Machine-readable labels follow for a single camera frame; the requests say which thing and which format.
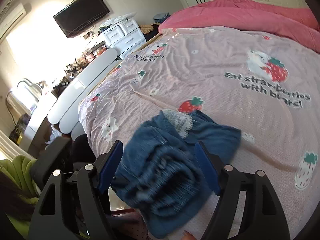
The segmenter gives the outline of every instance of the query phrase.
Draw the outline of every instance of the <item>wall-mounted tv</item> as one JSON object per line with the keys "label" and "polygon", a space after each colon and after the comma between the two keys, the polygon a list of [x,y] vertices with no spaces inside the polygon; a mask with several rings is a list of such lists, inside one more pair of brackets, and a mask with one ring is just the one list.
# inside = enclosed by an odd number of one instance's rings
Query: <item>wall-mounted tv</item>
{"label": "wall-mounted tv", "polygon": [[58,12],[53,18],[67,38],[71,38],[105,17],[109,12],[103,0],[77,0]]}

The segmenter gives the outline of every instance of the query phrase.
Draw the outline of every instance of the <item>drawer handle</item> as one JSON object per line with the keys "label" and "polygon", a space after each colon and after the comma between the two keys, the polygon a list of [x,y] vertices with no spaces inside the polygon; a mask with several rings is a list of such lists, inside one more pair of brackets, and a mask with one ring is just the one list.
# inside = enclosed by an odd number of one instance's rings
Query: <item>drawer handle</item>
{"label": "drawer handle", "polygon": [[129,42],[132,41],[132,40],[133,40],[133,37],[132,37],[130,40],[126,41],[125,43],[129,43]]}

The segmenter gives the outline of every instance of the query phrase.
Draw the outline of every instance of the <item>strawberry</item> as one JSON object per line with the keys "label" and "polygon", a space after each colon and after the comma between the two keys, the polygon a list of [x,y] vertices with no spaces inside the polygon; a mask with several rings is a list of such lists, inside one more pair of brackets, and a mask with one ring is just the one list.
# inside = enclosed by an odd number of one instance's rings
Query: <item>strawberry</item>
{"label": "strawberry", "polygon": [[300,167],[295,176],[298,189],[305,189],[309,185],[317,161],[318,155],[314,153],[305,153],[305,157],[300,160]]}
{"label": "strawberry", "polygon": [[111,75],[112,73],[117,72],[120,68],[121,68],[121,65],[119,65],[119,66],[115,67],[113,70],[111,70],[111,72],[110,72],[110,74],[109,74],[109,75]]}
{"label": "strawberry", "polygon": [[263,67],[262,69],[264,69],[268,74],[272,75],[273,82],[284,82],[287,79],[289,73],[279,60],[271,58],[266,65],[271,67],[271,69],[267,67]]}
{"label": "strawberry", "polygon": [[195,110],[201,110],[203,103],[204,102],[201,100],[201,98],[193,97],[192,100],[183,102],[178,111],[189,114]]}
{"label": "strawberry", "polygon": [[166,44],[162,44],[157,49],[153,49],[152,50],[152,55],[158,54],[159,52],[163,51],[167,45],[168,45],[167,43]]}
{"label": "strawberry", "polygon": [[90,100],[90,102],[97,101],[98,98],[99,98],[99,96],[100,96],[100,94],[95,95],[95,96]]}
{"label": "strawberry", "polygon": [[133,84],[138,84],[142,79],[143,79],[143,77],[144,77],[144,75],[146,74],[146,72],[144,71],[144,70],[141,70],[139,73],[137,73],[138,74],[138,77],[137,78],[133,78],[132,80],[131,80],[131,82],[133,83]]}

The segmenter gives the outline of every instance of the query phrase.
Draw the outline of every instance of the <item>pink bedsheet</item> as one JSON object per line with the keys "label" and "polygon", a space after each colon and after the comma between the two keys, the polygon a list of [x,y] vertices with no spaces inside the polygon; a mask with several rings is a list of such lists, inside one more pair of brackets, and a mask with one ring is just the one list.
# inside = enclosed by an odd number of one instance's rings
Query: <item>pink bedsheet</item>
{"label": "pink bedsheet", "polygon": [[320,53],[320,27],[310,9],[284,8],[251,0],[214,0],[183,9],[162,23],[159,31],[209,26],[268,32]]}

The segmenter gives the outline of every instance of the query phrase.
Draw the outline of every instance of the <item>metal bolt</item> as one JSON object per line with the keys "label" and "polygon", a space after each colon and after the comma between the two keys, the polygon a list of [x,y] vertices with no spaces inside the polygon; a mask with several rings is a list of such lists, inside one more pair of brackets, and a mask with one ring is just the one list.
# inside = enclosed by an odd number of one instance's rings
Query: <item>metal bolt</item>
{"label": "metal bolt", "polygon": [[257,171],[258,176],[263,177],[265,175],[264,171]]}
{"label": "metal bolt", "polygon": [[224,169],[225,169],[226,171],[232,171],[232,170],[233,170],[233,167],[232,167],[231,165],[226,165],[226,166],[224,166]]}
{"label": "metal bolt", "polygon": [[60,173],[61,173],[60,170],[55,170],[55,171],[52,173],[52,175],[55,176],[55,177],[57,177],[57,176],[60,175]]}
{"label": "metal bolt", "polygon": [[93,169],[93,165],[92,164],[87,164],[84,168],[87,170],[87,171],[91,171]]}

